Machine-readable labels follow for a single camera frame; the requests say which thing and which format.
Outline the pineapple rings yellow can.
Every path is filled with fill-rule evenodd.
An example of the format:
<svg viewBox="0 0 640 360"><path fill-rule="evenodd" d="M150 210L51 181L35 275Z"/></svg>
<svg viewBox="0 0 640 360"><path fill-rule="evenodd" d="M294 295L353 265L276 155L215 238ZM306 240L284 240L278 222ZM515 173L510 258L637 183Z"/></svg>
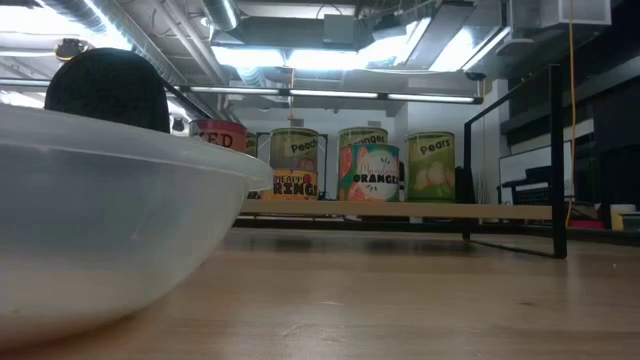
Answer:
<svg viewBox="0 0 640 360"><path fill-rule="evenodd" d="M274 169L272 187L261 192L263 200L316 200L318 174L298 169Z"/></svg>

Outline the peaches olive green can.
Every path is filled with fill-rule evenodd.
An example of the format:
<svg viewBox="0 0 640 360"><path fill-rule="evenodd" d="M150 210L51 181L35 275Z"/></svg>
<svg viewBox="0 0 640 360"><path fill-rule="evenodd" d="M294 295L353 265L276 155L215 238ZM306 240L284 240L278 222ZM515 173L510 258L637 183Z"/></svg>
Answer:
<svg viewBox="0 0 640 360"><path fill-rule="evenodd" d="M307 128L279 128L270 132L269 164L274 169L316 172L319 133Z"/></svg>

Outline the oranges tall green can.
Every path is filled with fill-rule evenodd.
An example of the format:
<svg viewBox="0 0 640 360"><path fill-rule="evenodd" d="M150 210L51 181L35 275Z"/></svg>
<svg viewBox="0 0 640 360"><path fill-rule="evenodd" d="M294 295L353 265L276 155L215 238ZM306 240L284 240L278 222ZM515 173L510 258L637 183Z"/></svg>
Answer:
<svg viewBox="0 0 640 360"><path fill-rule="evenodd" d="M338 148L354 144L386 144L388 132L382 128L352 127L338 132Z"/></svg>

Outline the mixed fruit red can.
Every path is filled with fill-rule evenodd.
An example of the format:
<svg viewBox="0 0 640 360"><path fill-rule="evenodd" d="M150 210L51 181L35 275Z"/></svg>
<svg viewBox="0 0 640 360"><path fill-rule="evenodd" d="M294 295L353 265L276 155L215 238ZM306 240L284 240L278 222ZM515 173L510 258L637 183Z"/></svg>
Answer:
<svg viewBox="0 0 640 360"><path fill-rule="evenodd" d="M235 122L225 120L194 120L189 125L190 136L207 143L235 151L246 150L247 129Z"/></svg>

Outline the pears green can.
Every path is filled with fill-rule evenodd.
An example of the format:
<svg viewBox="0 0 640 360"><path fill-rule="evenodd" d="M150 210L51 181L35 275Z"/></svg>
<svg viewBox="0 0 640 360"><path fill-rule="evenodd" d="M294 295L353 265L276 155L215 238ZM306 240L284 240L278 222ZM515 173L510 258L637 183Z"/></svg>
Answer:
<svg viewBox="0 0 640 360"><path fill-rule="evenodd" d="M417 132L405 137L406 190L409 202L456 201L455 136L450 132Z"/></svg>

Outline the long white light bar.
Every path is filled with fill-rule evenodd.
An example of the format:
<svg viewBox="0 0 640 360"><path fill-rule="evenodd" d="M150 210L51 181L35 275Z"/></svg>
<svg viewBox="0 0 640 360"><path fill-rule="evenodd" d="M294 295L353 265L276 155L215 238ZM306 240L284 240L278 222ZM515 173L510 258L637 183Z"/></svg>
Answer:
<svg viewBox="0 0 640 360"><path fill-rule="evenodd" d="M253 88L253 87L223 87L223 86L191 86L169 85L168 90L181 93L212 93L224 95L251 95L251 96L282 96L282 97L317 97L338 98L377 101L400 101L420 103L450 103L463 105L479 105L482 97L441 95L441 94L413 94L413 93L389 93L369 91L345 91L345 90L314 90L302 88Z"/></svg>

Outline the grey ceiling unit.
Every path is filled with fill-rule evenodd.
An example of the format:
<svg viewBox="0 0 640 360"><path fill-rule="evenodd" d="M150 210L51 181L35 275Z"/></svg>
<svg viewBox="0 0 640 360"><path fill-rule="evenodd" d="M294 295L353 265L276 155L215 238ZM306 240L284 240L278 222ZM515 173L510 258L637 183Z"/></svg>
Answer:
<svg viewBox="0 0 640 360"><path fill-rule="evenodd" d="M356 22L350 15L325 14L323 42L348 45L354 42Z"/></svg>

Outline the clear plastic bowl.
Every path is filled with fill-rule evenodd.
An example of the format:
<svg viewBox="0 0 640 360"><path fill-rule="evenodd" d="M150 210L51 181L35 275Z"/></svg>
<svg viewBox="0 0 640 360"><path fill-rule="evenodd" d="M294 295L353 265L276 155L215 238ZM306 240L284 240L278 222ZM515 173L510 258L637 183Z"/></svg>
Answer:
<svg viewBox="0 0 640 360"><path fill-rule="evenodd" d="M200 140L0 105L0 351L154 303L271 176L265 162Z"/></svg>

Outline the black oven mitt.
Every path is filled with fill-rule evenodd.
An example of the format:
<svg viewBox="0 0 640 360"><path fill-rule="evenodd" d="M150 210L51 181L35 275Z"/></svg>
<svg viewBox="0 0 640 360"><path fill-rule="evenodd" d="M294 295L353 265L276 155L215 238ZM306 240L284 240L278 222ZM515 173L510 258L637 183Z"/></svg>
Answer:
<svg viewBox="0 0 640 360"><path fill-rule="evenodd" d="M132 51L98 48L73 57L50 80L44 108L170 132L164 79Z"/></svg>

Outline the round black yellow fixture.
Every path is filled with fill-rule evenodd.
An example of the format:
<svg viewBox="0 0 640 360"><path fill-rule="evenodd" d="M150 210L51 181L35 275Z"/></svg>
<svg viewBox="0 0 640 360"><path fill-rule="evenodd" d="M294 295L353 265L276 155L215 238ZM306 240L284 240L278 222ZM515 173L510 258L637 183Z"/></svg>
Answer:
<svg viewBox="0 0 640 360"><path fill-rule="evenodd" d="M54 47L54 56L61 62L67 62L75 56L84 53L90 48L87 41L77 38L63 38L62 41Z"/></svg>

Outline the black cabinet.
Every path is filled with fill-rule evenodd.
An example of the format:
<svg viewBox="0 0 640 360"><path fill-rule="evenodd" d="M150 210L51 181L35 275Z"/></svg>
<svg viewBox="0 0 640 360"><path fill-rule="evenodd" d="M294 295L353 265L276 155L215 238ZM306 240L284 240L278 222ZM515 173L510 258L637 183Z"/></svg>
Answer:
<svg viewBox="0 0 640 360"><path fill-rule="evenodd" d="M640 77L591 102L600 202L640 209Z"/></svg>

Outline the wooden shelf black metal frame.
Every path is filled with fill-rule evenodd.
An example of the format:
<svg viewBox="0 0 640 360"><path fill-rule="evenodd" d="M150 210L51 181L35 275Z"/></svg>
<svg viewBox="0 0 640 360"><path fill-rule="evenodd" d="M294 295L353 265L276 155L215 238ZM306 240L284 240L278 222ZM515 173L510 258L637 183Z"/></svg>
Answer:
<svg viewBox="0 0 640 360"><path fill-rule="evenodd" d="M345 201L261 201L248 200L239 219L292 219L349 222L405 222L411 224L461 223L480 224L482 220L549 220L552 229L552 251L545 253L526 248L499 245L474 240L472 234L462 233L467 243L507 250L546 258L567 257L567 220L564 195L564 140L563 140L563 70L558 64L549 64L542 73L548 82L549 125L551 135L550 201L547 205L491 205L491 204L446 204L446 203L375 203ZM497 110L511 100L519 87L481 110L464 123L463 166L472 171L472 126L484 116Z"/></svg>

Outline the black aluminium table frame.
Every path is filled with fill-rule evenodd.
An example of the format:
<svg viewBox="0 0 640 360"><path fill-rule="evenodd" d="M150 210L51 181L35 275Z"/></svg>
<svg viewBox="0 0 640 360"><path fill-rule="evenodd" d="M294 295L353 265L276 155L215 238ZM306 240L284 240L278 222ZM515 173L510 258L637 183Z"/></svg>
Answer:
<svg viewBox="0 0 640 360"><path fill-rule="evenodd" d="M332 230L332 231L370 231L370 232L412 232L412 233L469 233L525 235L552 237L549 226L510 225L510 224L473 224L427 223L411 224L405 222L345 222L292 219L237 219L234 227L256 229L295 229L295 230ZM581 242L603 243L620 246L640 247L640 232L615 232L571 228L566 231L567 239Z"/></svg>

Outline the silver ventilation duct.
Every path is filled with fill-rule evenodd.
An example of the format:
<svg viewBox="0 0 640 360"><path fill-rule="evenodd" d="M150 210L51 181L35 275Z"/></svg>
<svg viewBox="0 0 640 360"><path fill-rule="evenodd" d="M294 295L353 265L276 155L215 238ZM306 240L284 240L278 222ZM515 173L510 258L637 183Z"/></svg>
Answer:
<svg viewBox="0 0 640 360"><path fill-rule="evenodd" d="M200 0L207 18L219 31L235 29L240 21L240 12L235 0Z"/></svg>

